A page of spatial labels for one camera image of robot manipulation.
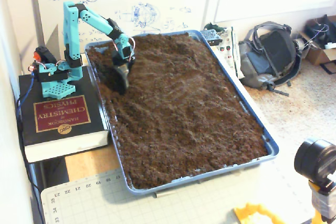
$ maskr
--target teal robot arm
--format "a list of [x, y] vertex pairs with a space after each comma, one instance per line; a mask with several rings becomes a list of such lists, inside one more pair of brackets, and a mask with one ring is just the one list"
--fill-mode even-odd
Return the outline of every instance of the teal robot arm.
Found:
[[123, 80], [124, 89], [129, 86], [129, 68], [134, 61], [133, 47], [129, 43], [129, 38], [124, 34], [118, 25], [111, 19], [105, 19], [92, 11], [84, 4], [75, 4], [71, 1], [64, 2], [64, 51], [65, 61], [60, 63], [46, 58], [42, 51], [50, 52], [44, 48], [37, 48], [39, 53], [37, 68], [37, 78], [41, 82], [43, 97], [61, 99], [73, 92], [76, 87], [68, 84], [69, 81], [76, 81], [82, 78], [82, 60], [79, 45], [78, 19], [103, 32], [114, 41], [116, 51], [112, 55], [115, 70]]

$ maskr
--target wooden table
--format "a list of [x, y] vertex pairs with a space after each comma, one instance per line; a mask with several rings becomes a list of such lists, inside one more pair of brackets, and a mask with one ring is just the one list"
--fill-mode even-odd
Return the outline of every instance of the wooden table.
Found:
[[119, 168], [115, 152], [113, 143], [110, 143], [96, 150], [66, 156], [69, 181]]

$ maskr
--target gray backpack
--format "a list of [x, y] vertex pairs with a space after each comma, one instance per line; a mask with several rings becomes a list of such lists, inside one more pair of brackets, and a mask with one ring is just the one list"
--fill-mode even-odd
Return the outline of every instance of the gray backpack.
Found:
[[[260, 27], [271, 28], [270, 32], [257, 34]], [[294, 78], [301, 66], [301, 55], [290, 38], [291, 27], [274, 22], [265, 22], [251, 29], [245, 39], [239, 42], [240, 64], [244, 78], [243, 85], [256, 89], [283, 94], [275, 87]]]

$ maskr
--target soil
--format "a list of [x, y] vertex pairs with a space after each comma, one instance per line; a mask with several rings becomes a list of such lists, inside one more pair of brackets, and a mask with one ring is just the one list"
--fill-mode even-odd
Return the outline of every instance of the soil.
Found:
[[129, 185], [152, 188], [267, 155], [262, 128], [203, 43], [188, 34], [134, 39], [123, 95], [114, 82], [113, 44], [104, 44], [103, 54], [88, 50]]

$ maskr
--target blue tray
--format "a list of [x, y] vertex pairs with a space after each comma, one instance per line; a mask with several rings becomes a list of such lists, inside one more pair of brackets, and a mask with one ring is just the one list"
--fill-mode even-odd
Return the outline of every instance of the blue tray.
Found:
[[[216, 57], [216, 55], [214, 54], [214, 52], [211, 50], [209, 44], [206, 42], [206, 40], [204, 39], [204, 37], [202, 36], [202, 34], [199, 31], [188, 30], [188, 31], [179, 31], [179, 32], [174, 32], [174, 33], [167, 33], [167, 34], [162, 34], [162, 35], [177, 35], [177, 34], [184, 34], [184, 33], [189, 33], [189, 35], [192, 38], [194, 38], [194, 39], [196, 39], [198, 41], [203, 42], [208, 47], [208, 49], [212, 53], [212, 55], [216, 59], [218, 59]], [[85, 47], [86, 56], [87, 56], [87, 52], [86, 52], [87, 49], [89, 49], [90, 47], [96, 47], [96, 46], [104, 44], [106, 42], [109, 42], [109, 41], [99, 41], [99, 42], [92, 42], [92, 43], [87, 44], [86, 47]], [[107, 49], [107, 47], [96, 48], [96, 51], [104, 52], [106, 49]], [[89, 69], [91, 69], [91, 71], [90, 71], [91, 72], [91, 74], [90, 74], [91, 75], [91, 80], [92, 80], [93, 84], [97, 84], [97, 77], [96, 77], [97, 75], [94, 74], [96, 71], [95, 71], [95, 69], [92, 68], [89, 59], [88, 59], [88, 62], [89, 62]], [[262, 122], [262, 119], [256, 114], [256, 113], [259, 113], [259, 112], [257, 112], [258, 109], [257, 109], [256, 105], [254, 104], [254, 101], [249, 96], [249, 94], [247, 93], [246, 89], [241, 84], [241, 82], [238, 80], [238, 78], [235, 75], [233, 75], [230, 71], [227, 71], [227, 69], [229, 69], [229, 66], [225, 62], [223, 62], [223, 60], [220, 60], [220, 59], [218, 59], [218, 63], [221, 66], [221, 68], [223, 70], [223, 73], [229, 78], [229, 80], [231, 81], [231, 83], [236, 88], [236, 90], [237, 90], [237, 92], [238, 92], [238, 94], [239, 94], [239, 96], [241, 98], [241, 102], [240, 103], [243, 106], [244, 110], [247, 113], [249, 113], [252, 116], [254, 116], [255, 119], [257, 120], [258, 124], [264, 129], [264, 134], [262, 136], [260, 136], [260, 137], [262, 137], [262, 139], [265, 142], [265, 147], [266, 147], [266, 149], [268, 151], [268, 155], [264, 156], [264, 157], [260, 157], [260, 158], [254, 159], [254, 160], [252, 160], [252, 161], [250, 161], [248, 163], [245, 163], [245, 164], [232, 165], [232, 166], [223, 165], [223, 168], [218, 169], [218, 170], [214, 170], [212, 172], [207, 172], [207, 173], [199, 174], [199, 175], [196, 175], [196, 176], [187, 176], [187, 177], [175, 179], [175, 180], [171, 181], [170, 183], [162, 185], [162, 186], [157, 186], [157, 187], [148, 188], [148, 189], [136, 189], [136, 188], [134, 188], [132, 186], [130, 187], [127, 184], [126, 176], [125, 176], [125, 173], [124, 173], [124, 170], [123, 170], [123, 166], [122, 166], [122, 163], [121, 163], [121, 159], [120, 159], [120, 151], [118, 150], [118, 145], [119, 145], [118, 136], [116, 135], [116, 131], [114, 129], [114, 125], [109, 125], [110, 131], [112, 133], [111, 135], [112, 135], [112, 140], [113, 140], [114, 148], [115, 148], [115, 151], [116, 151], [117, 156], [118, 156], [118, 160], [119, 160], [119, 164], [120, 164], [121, 170], [123, 172], [123, 179], [125, 181], [127, 189], [132, 194], [134, 194], [134, 195], [145, 195], [145, 194], [155, 193], [155, 192], [158, 192], [158, 191], [170, 188], [170, 187], [175, 187], [175, 186], [179, 186], [179, 185], [182, 185], [182, 184], [194, 182], [196, 180], [201, 180], [201, 179], [213, 177], [213, 176], [216, 176], [216, 175], [219, 175], [219, 174], [224, 174], [224, 173], [232, 172], [234, 170], [238, 170], [238, 169], [242, 169], [242, 168], [247, 168], [247, 167], [251, 167], [251, 166], [254, 166], [254, 165], [258, 165], [258, 164], [260, 164], [262, 162], [274, 159], [276, 157], [276, 155], [278, 155], [278, 153], [279, 153], [279, 146], [277, 145], [277, 143], [274, 141], [274, 139], [270, 135], [269, 131], [264, 126], [264, 124]]]

